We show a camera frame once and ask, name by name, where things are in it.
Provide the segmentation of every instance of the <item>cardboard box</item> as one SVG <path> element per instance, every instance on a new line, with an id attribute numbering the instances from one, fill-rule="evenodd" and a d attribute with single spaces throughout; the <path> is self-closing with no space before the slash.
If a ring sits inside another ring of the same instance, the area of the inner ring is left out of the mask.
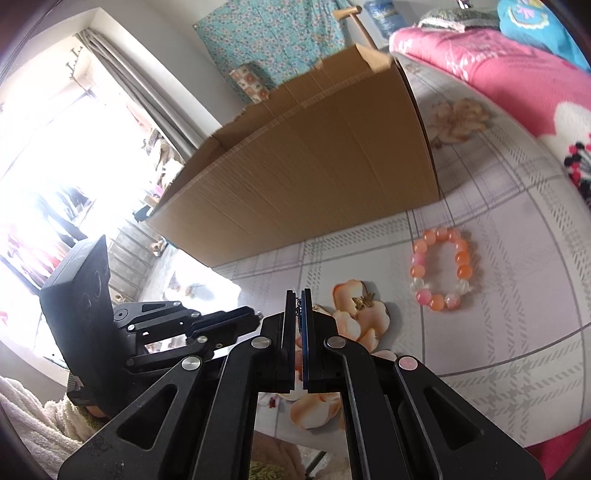
<path id="1" fill-rule="evenodd" d="M 353 46 L 209 137 L 148 223 L 216 267 L 438 199 L 404 72 Z"/>

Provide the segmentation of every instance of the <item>pink blanket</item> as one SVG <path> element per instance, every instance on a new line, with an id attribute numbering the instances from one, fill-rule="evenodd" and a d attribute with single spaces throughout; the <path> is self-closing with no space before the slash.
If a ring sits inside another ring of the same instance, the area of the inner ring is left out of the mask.
<path id="1" fill-rule="evenodd" d="M 390 51 L 436 66 L 509 112 L 569 168 L 591 180 L 591 75 L 497 30 L 403 28 Z"/>

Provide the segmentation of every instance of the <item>beaded bracelet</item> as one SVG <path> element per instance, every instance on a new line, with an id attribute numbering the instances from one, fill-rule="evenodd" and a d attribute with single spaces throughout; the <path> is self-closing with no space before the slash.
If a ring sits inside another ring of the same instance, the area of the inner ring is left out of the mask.
<path id="1" fill-rule="evenodd" d="M 427 248 L 435 242 L 451 242 L 456 247 L 456 275 L 458 278 L 455 292 L 443 295 L 436 293 L 431 294 L 431 291 L 425 287 L 423 277 L 425 276 L 425 253 Z M 413 243 L 413 266 L 410 269 L 410 274 L 413 278 L 411 283 L 411 291 L 416 292 L 415 297 L 417 302 L 421 305 L 429 305 L 434 312 L 440 312 L 445 307 L 450 310 L 456 309 L 460 306 L 460 297 L 465 295 L 470 290 L 470 280 L 472 276 L 472 267 L 470 266 L 470 255 L 468 254 L 468 243 L 462 238 L 460 232 L 455 228 L 449 230 L 440 226 L 432 230 L 426 230 L 423 238 L 416 240 Z"/>

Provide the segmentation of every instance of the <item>curtain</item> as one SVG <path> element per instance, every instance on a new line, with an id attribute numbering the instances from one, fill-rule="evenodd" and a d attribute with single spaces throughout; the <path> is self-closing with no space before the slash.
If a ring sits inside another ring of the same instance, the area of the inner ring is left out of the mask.
<path id="1" fill-rule="evenodd" d="M 203 142 L 203 138 L 162 98 L 150 81 L 102 35 L 87 28 L 78 33 L 77 37 L 96 55 L 131 99 L 148 112 L 160 132 L 181 157 L 184 160 L 191 158 Z"/>

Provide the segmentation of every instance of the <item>cardboard box flap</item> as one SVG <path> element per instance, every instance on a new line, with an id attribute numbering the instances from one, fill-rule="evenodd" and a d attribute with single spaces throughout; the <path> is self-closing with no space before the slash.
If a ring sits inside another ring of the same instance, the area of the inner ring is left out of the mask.
<path id="1" fill-rule="evenodd" d="M 215 132 L 213 136 L 223 148 L 230 150 L 272 119 L 280 117 L 315 95 L 360 74 L 389 69 L 392 61 L 391 55 L 362 45 L 341 50 L 323 59 L 311 72 L 279 85 L 271 92 L 268 100 L 247 106 L 240 116 Z"/>

